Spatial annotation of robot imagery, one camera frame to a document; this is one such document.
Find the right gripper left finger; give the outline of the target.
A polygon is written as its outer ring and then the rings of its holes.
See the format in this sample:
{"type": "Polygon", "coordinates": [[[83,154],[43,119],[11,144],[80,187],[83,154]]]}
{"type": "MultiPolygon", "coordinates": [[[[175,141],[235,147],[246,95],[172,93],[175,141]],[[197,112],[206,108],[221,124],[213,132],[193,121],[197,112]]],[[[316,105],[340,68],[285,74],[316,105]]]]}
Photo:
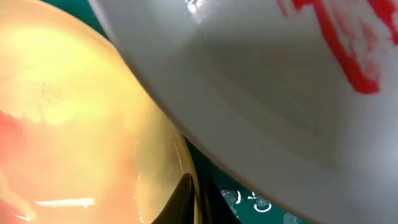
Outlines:
{"type": "Polygon", "coordinates": [[[193,224],[194,219],[195,186],[192,175],[186,173],[152,224],[193,224]]]}

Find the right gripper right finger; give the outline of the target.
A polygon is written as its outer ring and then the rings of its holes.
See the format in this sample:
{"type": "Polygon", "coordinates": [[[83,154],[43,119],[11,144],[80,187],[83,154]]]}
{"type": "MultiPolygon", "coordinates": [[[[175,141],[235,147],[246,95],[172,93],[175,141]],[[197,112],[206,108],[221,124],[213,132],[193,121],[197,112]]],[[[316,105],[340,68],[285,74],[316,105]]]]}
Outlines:
{"type": "Polygon", "coordinates": [[[200,181],[202,223],[241,224],[210,177],[200,181]]]}

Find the yellow-green plate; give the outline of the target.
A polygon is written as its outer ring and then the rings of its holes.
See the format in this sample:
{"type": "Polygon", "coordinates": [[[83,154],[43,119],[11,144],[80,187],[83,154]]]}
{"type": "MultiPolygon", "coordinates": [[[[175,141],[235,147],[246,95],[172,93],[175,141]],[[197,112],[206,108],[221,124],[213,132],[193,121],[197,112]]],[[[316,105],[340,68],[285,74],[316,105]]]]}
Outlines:
{"type": "Polygon", "coordinates": [[[43,1],[1,2],[1,222],[152,223],[180,131],[112,43],[43,1]]]}

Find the light blue plate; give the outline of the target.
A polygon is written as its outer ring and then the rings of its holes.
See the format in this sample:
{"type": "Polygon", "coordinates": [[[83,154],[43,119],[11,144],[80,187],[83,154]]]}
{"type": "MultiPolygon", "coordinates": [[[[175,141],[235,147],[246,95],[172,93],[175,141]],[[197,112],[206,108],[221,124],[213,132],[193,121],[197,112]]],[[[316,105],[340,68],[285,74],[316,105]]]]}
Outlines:
{"type": "Polygon", "coordinates": [[[397,222],[396,1],[90,4],[148,94],[245,187],[313,222],[397,222]]]}

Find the teal plastic serving tray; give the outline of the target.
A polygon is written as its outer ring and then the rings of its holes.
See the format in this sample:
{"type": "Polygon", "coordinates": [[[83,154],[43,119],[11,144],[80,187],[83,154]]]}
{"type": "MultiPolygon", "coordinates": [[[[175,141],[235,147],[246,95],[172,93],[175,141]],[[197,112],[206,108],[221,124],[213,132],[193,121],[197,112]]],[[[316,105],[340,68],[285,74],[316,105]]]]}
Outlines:
{"type": "MultiPolygon", "coordinates": [[[[71,14],[93,28],[105,39],[109,39],[87,0],[44,0],[44,2],[71,14]]],[[[196,145],[192,144],[189,138],[184,138],[184,140],[192,156],[198,180],[201,182],[206,178],[212,179],[231,211],[241,223],[306,223],[305,220],[274,204],[271,205],[269,211],[265,211],[270,201],[258,196],[220,170],[196,148],[196,145]]]]}

